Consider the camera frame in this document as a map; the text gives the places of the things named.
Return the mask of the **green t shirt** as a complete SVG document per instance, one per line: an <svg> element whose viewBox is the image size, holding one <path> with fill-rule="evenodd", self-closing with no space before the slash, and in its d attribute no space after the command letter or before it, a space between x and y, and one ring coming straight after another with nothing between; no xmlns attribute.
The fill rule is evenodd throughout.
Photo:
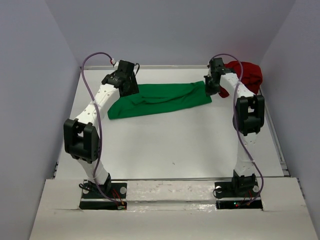
<svg viewBox="0 0 320 240"><path fill-rule="evenodd" d="M202 81L140 84L139 93L120 97L108 110L110 120L164 114L212 102Z"/></svg>

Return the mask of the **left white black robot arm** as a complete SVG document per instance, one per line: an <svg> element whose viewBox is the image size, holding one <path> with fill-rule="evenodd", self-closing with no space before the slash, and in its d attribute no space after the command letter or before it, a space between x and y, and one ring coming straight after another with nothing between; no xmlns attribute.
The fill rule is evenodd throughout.
<svg viewBox="0 0 320 240"><path fill-rule="evenodd" d="M111 175L101 162L102 120L117 100L139 93L136 64L119 60L115 66L115 71L103 78L97 93L89 94L91 100L84 110L63 124L64 150L87 176L87 182L79 186L101 198L107 198L112 188Z"/></svg>

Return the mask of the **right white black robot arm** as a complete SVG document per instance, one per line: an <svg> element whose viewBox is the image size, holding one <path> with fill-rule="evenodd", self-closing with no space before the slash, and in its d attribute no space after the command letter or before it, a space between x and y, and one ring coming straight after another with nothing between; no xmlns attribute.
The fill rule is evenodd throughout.
<svg viewBox="0 0 320 240"><path fill-rule="evenodd" d="M225 89L233 98L232 124L238 137L233 176L230 181L216 182L213 195L217 199L241 198L248 194L256 197L260 190L256 173L260 170L255 164L253 151L265 123L265 99L249 90L242 83L242 76L225 66L221 55L212 57L207 67L205 93L212 96Z"/></svg>

